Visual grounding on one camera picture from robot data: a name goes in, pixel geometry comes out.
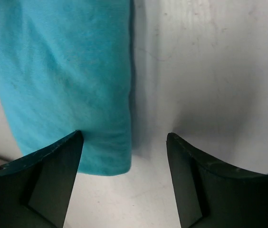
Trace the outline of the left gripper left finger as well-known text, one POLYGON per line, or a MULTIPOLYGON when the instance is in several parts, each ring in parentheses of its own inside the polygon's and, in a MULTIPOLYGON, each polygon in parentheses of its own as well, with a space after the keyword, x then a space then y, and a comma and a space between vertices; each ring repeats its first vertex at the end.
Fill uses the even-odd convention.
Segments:
POLYGON ((75 131, 0 165, 0 228, 63 227, 83 144, 75 131))

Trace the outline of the cyan t shirt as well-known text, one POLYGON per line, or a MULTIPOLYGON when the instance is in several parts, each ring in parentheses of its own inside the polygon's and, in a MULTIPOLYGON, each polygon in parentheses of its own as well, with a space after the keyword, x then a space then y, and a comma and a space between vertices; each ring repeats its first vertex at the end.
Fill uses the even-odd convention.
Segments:
POLYGON ((131 167, 130 1, 0 0, 0 101, 24 155, 75 130, 79 172, 131 167))

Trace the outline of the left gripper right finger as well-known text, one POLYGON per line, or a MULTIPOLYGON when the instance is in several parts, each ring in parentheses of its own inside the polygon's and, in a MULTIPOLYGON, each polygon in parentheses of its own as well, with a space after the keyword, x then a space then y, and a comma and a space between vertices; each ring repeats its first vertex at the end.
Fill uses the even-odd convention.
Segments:
POLYGON ((166 148, 181 227, 268 228, 268 174, 228 164, 175 133, 166 148))

